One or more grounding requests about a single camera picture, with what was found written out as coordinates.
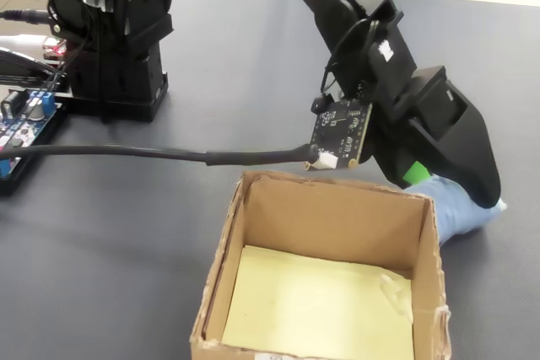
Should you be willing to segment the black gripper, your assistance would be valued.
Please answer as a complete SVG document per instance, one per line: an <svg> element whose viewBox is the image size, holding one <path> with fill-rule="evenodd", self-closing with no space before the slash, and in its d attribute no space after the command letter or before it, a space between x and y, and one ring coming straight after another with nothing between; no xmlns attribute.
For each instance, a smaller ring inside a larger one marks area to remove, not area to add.
<svg viewBox="0 0 540 360"><path fill-rule="evenodd" d="M410 142L419 161L400 142ZM455 181L482 208L501 196L485 121L442 66L381 69L381 112L371 113L365 139L365 159L371 157L397 187L417 185L431 171Z"/></svg>

